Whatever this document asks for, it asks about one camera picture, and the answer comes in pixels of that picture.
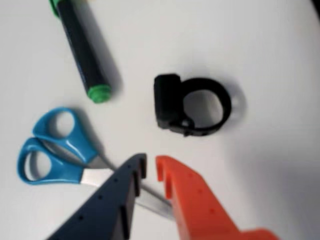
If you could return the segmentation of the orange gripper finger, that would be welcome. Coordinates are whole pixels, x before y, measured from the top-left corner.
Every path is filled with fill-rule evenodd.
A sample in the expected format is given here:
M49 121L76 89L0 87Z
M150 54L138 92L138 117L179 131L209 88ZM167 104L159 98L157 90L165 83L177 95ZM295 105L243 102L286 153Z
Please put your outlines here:
M155 158L158 181L171 201L182 240L276 240L267 229L240 230L203 177L173 157Z

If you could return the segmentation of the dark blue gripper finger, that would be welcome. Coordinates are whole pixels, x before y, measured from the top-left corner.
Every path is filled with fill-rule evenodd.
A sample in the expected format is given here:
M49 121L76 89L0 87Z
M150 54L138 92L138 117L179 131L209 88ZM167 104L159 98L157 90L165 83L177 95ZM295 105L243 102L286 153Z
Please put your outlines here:
M146 154L132 156L49 239L128 240L146 176Z

